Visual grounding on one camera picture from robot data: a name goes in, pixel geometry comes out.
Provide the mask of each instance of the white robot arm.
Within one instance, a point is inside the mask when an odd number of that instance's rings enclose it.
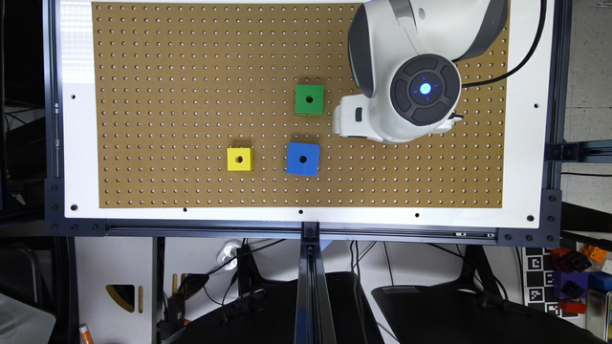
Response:
[[[444,133],[461,76],[452,61],[478,56],[503,30],[507,0],[373,0],[348,33],[361,95],[343,97],[334,132],[390,143]]]

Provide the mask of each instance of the aluminum frame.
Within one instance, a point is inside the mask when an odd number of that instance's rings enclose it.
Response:
[[[32,235],[52,236],[183,236],[183,237],[265,237],[300,238],[300,222],[194,221],[194,220],[107,220],[67,219],[63,193],[63,116],[61,103],[61,64],[56,56],[59,32],[58,0],[44,2],[44,56],[47,107],[48,180],[45,185],[45,224],[30,228]],[[562,142],[565,91],[569,64],[571,0],[555,1],[553,51],[549,77],[547,143]],[[542,162],[542,200],[538,228],[471,226],[382,226],[321,223],[321,240],[385,240],[470,245],[525,247],[558,246],[561,191],[560,162]]]

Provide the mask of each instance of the orange object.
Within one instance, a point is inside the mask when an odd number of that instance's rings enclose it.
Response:
[[[566,312],[572,312],[576,314],[586,313],[586,305],[581,303],[580,301],[558,300],[557,306]]]
[[[580,253],[584,253],[585,256],[598,263],[603,263],[603,261],[605,260],[605,256],[608,254],[608,251],[599,247],[589,246],[581,248]]]
[[[89,329],[87,328],[87,325],[81,325],[81,327],[78,328],[78,331],[80,332],[80,336],[83,338],[84,344],[94,344],[92,336],[89,334]]]
[[[559,259],[564,256],[566,253],[571,252],[572,250],[565,247],[553,248],[551,249],[551,256],[553,259]]]

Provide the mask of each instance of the red block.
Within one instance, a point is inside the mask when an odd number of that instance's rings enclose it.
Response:
[[[577,314],[586,313],[586,305],[580,301],[574,300],[558,300],[558,307],[566,312],[572,312]]]

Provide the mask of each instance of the colored blocks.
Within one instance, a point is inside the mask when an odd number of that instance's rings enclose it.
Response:
[[[605,272],[589,273],[589,288],[599,291],[612,290],[612,275]]]
[[[295,114],[322,115],[324,91],[322,85],[297,85],[295,87]]]
[[[551,250],[553,267],[563,272],[583,272],[592,266],[591,261],[582,253],[567,248]]]
[[[607,259],[602,263],[595,263],[593,268],[598,269],[601,272],[612,274],[612,262]]]
[[[599,247],[589,246],[581,248],[580,253],[584,253],[584,255],[589,257],[589,259],[593,259],[595,262],[603,263],[608,251],[600,249]]]
[[[555,271],[555,296],[561,299],[586,297],[589,274],[586,272]]]
[[[316,177],[320,150],[318,144],[289,142],[287,173]]]
[[[228,148],[228,171],[252,170],[252,148]]]
[[[559,259],[559,261],[568,261],[570,266],[578,272],[583,272],[593,266],[593,264],[591,264],[591,261],[589,261],[589,259],[584,254],[576,251],[571,251],[565,254]]]
[[[586,313],[586,305],[581,303],[580,301],[558,300],[557,306],[566,312],[572,312],[576,314]]]

